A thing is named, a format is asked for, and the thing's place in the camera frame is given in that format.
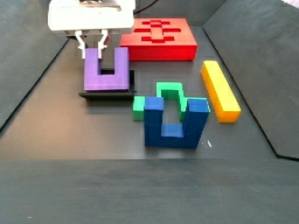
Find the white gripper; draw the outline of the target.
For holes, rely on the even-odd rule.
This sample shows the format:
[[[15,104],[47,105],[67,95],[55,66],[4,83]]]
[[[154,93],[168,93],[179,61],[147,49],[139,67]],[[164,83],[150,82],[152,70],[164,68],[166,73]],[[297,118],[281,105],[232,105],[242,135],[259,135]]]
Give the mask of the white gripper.
[[[107,49],[108,30],[131,30],[136,0],[51,0],[48,26],[54,32],[75,31],[82,58],[86,59],[83,31],[102,30],[98,58]]]

